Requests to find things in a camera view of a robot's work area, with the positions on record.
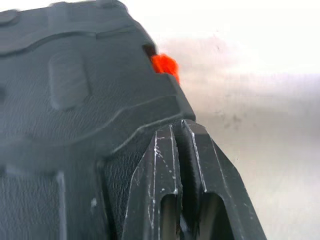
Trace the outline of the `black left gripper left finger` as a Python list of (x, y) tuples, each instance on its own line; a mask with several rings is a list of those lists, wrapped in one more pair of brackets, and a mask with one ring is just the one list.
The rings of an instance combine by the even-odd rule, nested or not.
[(172, 125), (157, 130), (130, 183), (121, 240), (177, 240), (182, 183)]

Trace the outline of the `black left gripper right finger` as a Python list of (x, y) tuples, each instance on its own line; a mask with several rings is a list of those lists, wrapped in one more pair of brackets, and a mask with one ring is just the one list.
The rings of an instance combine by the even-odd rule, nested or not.
[(182, 216), (191, 240), (267, 240), (242, 178), (206, 128), (178, 127)]

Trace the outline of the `black plastic tool case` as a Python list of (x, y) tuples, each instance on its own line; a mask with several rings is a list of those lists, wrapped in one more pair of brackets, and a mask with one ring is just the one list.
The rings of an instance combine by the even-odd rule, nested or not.
[(0, 240), (121, 239), (142, 159), (179, 194), (196, 116), (155, 53), (118, 0), (0, 11)]

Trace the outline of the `orange tool case latch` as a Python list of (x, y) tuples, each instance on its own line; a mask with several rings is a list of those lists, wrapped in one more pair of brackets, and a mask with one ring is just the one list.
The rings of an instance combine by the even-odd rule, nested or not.
[(151, 56), (151, 63), (157, 74), (172, 75), (178, 84), (180, 84), (178, 63), (170, 56), (162, 53)]

